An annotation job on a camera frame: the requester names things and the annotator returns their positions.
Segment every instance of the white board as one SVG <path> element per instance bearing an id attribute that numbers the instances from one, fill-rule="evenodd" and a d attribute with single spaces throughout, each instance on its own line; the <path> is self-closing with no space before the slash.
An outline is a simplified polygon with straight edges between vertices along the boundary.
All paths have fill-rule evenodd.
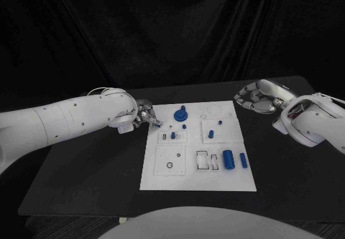
<path id="1" fill-rule="evenodd" d="M 173 114 L 182 105 L 188 118 L 178 122 Z M 233 101 L 153 108 L 163 126 L 149 127 L 140 190 L 257 191 Z M 224 150 L 233 151 L 234 169 L 225 169 Z M 207 156 L 199 153 L 196 157 L 198 151 L 207 151 Z M 243 168 L 240 153 L 246 154 L 247 168 Z M 204 168 L 209 166 L 208 170 L 198 169 L 198 162 Z"/>

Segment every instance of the robotic hand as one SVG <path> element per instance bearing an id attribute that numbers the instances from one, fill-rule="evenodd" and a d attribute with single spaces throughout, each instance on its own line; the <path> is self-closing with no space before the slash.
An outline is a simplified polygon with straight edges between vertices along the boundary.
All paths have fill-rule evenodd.
<path id="1" fill-rule="evenodd" d="M 100 95 L 0 113 L 0 173 L 22 156 L 39 148 L 106 126 L 117 127 L 119 133 L 127 133 L 143 122 L 163 124 L 156 119 L 152 102 L 134 100 L 117 88 L 106 88 Z"/>
<path id="2" fill-rule="evenodd" d="M 251 102 L 241 99 L 248 92 Z M 264 79 L 246 86 L 234 98 L 244 108 L 261 114 L 280 108 L 273 127 L 300 144 L 313 147 L 326 139 L 345 153 L 345 109 L 332 99 L 342 104 L 345 101 L 322 93 L 299 97 L 286 86 Z"/>

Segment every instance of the black backdrop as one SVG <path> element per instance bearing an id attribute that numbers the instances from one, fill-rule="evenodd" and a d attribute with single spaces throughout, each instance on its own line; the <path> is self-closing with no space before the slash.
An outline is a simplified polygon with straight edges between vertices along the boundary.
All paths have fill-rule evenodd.
<path id="1" fill-rule="evenodd" d="M 0 0 L 0 112 L 95 87 L 302 75 L 344 98 L 341 0 Z M 49 149 L 0 177 L 3 228 Z"/>

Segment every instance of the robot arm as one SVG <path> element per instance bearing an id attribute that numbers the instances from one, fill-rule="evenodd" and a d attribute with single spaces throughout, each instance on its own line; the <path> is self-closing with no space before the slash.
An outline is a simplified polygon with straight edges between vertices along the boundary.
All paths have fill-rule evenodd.
<path id="1" fill-rule="evenodd" d="M 144 121 L 163 124 L 156 119 L 150 101 L 136 101 L 116 88 L 107 88 L 100 95 L 0 113 L 0 173 L 29 152 L 106 126 L 127 133 Z"/>
<path id="2" fill-rule="evenodd" d="M 253 102 L 241 99 L 248 92 Z M 286 86 L 269 80 L 251 83 L 234 98 L 244 108 L 261 114 L 272 114 L 282 108 L 283 112 L 273 121 L 273 127 L 309 147 L 326 139 L 345 153 L 345 109 L 332 99 L 341 103 L 345 103 L 344 101 L 321 93 L 298 97 Z"/>

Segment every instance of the black tabletop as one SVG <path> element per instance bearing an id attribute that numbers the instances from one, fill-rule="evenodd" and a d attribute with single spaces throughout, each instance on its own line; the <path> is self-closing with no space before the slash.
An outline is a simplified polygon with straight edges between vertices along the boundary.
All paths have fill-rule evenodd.
<path id="1" fill-rule="evenodd" d="M 274 78 L 299 95 L 302 77 Z M 153 104 L 230 101 L 253 81 L 129 90 Z M 313 148 L 283 135 L 261 115 L 235 104 L 257 192 L 140 191 L 149 124 L 126 134 L 106 127 L 49 152 L 19 213 L 136 217 L 150 211 L 205 206 L 279 220 L 345 222 L 345 156 L 328 142 Z"/>

